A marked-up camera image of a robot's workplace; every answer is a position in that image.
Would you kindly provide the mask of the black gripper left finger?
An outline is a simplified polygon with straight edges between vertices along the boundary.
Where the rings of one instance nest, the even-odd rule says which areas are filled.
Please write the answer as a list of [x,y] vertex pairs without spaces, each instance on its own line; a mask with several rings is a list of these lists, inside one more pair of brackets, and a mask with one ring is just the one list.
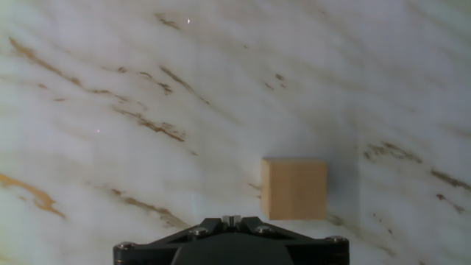
[[181,247],[227,232],[230,227],[232,227],[231,216],[206,218],[199,225],[194,225],[148,244],[123,241],[113,247],[113,265],[171,264]]

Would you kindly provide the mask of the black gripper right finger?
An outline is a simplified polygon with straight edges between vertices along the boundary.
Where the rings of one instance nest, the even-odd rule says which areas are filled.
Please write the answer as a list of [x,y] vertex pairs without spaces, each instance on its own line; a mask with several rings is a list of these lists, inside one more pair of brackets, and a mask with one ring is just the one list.
[[232,229],[281,243],[293,264],[349,265],[350,242],[343,236],[311,238],[295,233],[260,218],[232,216]]

